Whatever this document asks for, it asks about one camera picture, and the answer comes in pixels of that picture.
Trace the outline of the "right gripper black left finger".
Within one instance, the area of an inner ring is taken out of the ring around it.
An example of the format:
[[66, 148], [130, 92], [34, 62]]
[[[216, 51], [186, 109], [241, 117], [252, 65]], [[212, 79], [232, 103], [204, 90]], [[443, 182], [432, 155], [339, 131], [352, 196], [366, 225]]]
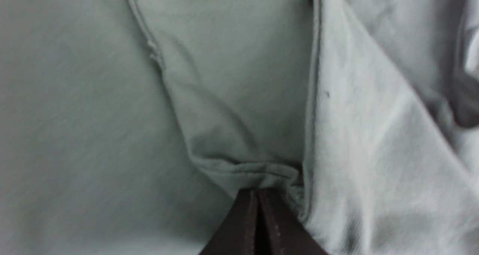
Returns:
[[226, 218], [201, 255], [254, 255], [259, 198], [257, 190], [241, 189]]

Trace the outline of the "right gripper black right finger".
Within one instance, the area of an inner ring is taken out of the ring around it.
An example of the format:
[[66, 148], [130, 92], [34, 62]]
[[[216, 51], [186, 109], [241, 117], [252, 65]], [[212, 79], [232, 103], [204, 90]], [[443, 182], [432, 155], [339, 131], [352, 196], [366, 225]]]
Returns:
[[326, 255], [274, 189], [258, 191], [259, 255]]

